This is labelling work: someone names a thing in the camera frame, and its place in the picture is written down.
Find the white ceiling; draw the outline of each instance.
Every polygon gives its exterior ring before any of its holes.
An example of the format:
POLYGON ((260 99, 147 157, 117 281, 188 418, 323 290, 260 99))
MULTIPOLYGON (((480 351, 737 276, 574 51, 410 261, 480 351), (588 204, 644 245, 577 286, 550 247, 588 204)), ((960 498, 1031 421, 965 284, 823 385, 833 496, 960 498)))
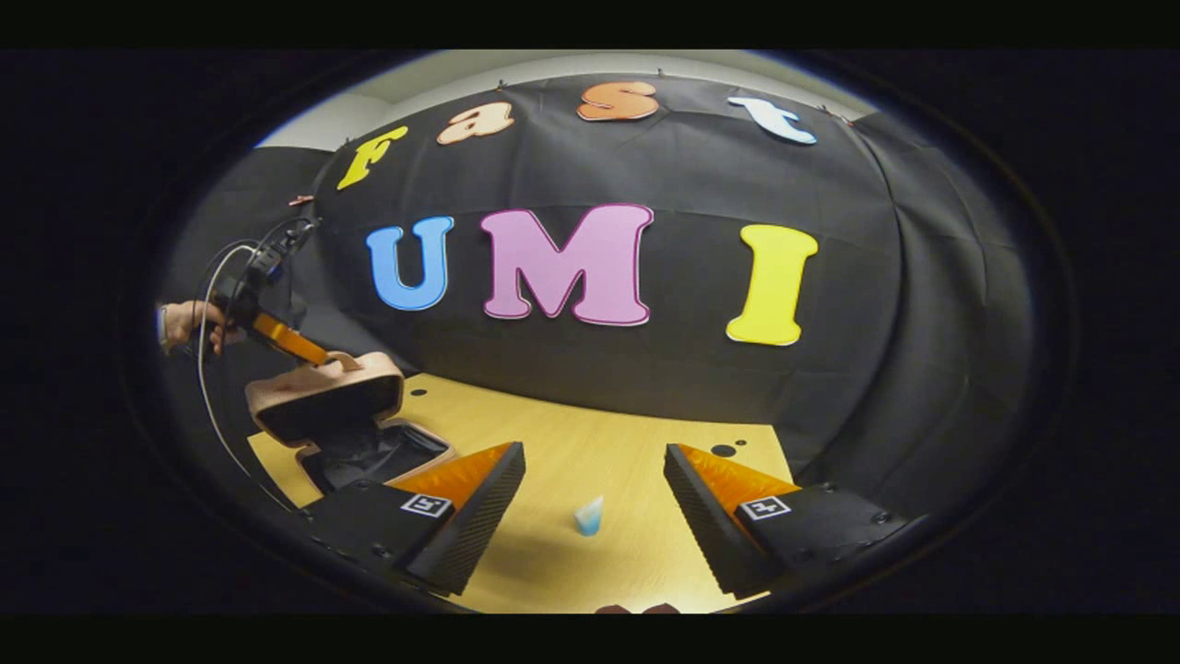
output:
POLYGON ((867 101, 778 60, 747 51, 439 51, 326 99, 293 118, 260 146, 334 151, 350 137, 419 111, 494 90, 581 73, 663 71, 774 94, 850 120, 876 111, 867 101))
MULTIPOLYGON (((668 75, 720 80, 776 93, 813 106, 826 105, 832 112, 848 119, 857 119, 876 110, 864 99, 815 75, 754 52, 736 50, 439 51, 375 77, 349 92, 394 105, 431 93, 432 103, 442 103, 494 88, 500 79, 505 85, 511 85, 575 73, 656 73, 657 70, 663 70, 668 75), (452 91, 453 96, 441 94, 448 98, 440 99, 440 88, 452 91)), ((400 112, 399 117, 417 110, 421 109, 400 112)))

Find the human hand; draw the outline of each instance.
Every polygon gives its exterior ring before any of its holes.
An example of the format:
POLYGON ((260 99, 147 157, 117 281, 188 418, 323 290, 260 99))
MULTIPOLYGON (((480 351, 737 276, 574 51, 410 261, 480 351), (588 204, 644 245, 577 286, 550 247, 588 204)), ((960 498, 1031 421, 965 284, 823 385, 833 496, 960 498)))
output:
POLYGON ((214 346, 214 353, 221 355, 222 340, 225 334, 225 314, 216 305, 206 305, 205 302, 198 300, 170 303, 164 307, 164 330, 168 344, 175 347, 186 343, 192 335, 192 328, 201 326, 202 315, 208 316, 206 328, 210 323, 216 323, 209 335, 209 341, 214 346))

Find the pink letter m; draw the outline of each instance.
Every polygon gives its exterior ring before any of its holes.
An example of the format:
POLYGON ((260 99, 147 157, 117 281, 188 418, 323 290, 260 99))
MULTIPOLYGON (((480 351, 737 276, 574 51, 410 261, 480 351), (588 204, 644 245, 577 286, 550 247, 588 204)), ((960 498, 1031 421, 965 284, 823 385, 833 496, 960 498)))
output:
POLYGON ((584 296, 573 315, 597 324, 642 324, 651 315, 640 301, 640 235, 655 215, 643 205, 599 205, 588 211, 565 243, 557 244, 529 210, 504 210, 484 217, 492 236, 492 298, 484 311, 493 317, 525 317, 532 307, 520 296, 529 282, 540 309, 556 317, 573 284, 584 275, 584 296))

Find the table surface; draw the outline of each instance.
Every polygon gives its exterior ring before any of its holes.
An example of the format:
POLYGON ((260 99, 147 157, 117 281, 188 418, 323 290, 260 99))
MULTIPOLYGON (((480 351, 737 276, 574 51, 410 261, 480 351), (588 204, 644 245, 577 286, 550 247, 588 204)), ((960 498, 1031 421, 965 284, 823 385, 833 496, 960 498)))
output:
MULTIPOLYGON (((448 598, 486 613, 592 613, 611 604, 638 613, 662 603, 683 613, 730 609, 739 603, 717 589, 664 480, 664 449, 728 445, 736 451, 730 461, 792 481, 774 429, 765 425, 605 413, 430 375, 406 381, 396 418, 441 436, 460 456, 524 443, 520 488, 467 589, 448 598), (746 445, 735 446, 739 440, 746 445), (583 537, 573 512, 599 495, 602 528, 583 537)), ((249 442, 297 506, 322 497, 295 451, 264 433, 249 442)))

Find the white cable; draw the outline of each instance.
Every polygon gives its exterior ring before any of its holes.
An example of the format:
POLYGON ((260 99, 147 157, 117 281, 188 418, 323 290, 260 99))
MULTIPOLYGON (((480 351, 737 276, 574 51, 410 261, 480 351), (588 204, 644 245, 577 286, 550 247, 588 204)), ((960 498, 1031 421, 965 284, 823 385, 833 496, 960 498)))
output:
MULTIPOLYGON (((205 412, 209 413, 209 421, 212 422, 212 425, 214 425, 214 432, 217 433, 217 439, 222 442, 222 447, 225 448, 225 453, 229 454, 230 459, 234 460, 234 464, 236 464, 237 467, 242 469, 242 473, 244 473, 247 478, 250 478, 250 480, 254 481, 254 478, 250 476, 250 472, 247 471, 245 467, 242 466, 242 462, 237 460, 237 456, 234 454, 234 451, 229 449, 229 443, 225 442, 225 436, 222 435, 221 427, 217 426, 217 419, 214 418, 214 408, 212 408, 212 406, 209 405, 209 392, 205 389, 205 362, 204 362, 204 360, 205 360, 205 321, 209 318, 209 300, 212 298, 214 283, 217 283, 217 277, 221 276, 222 268, 225 267, 225 263, 229 262, 229 258, 231 258, 234 256, 234 254, 236 254, 238 251, 242 251, 242 250, 249 251, 251 254, 250 258, 253 258, 258 252, 258 249, 251 249, 250 246, 248 246, 245 244, 235 246, 234 250, 231 250, 230 252, 225 254, 225 257, 222 258, 221 264, 218 264, 217 269, 214 271, 212 278, 209 280, 209 288, 205 290, 205 305, 201 309, 201 336, 197 337, 197 342, 198 342, 197 343, 197 379, 201 381, 201 396, 203 396, 204 400, 205 400, 205 412)), ((263 485, 261 485, 258 482, 255 482, 255 484, 257 484, 258 488, 261 488, 263 492, 267 492, 267 495, 270 497, 271 500, 274 500, 275 502, 277 502, 280 507, 282 507, 287 512, 290 512, 290 509, 286 505, 283 505, 283 502, 281 500, 278 500, 277 498, 275 498, 274 494, 271 494, 269 491, 267 491, 266 486, 263 486, 263 485)))

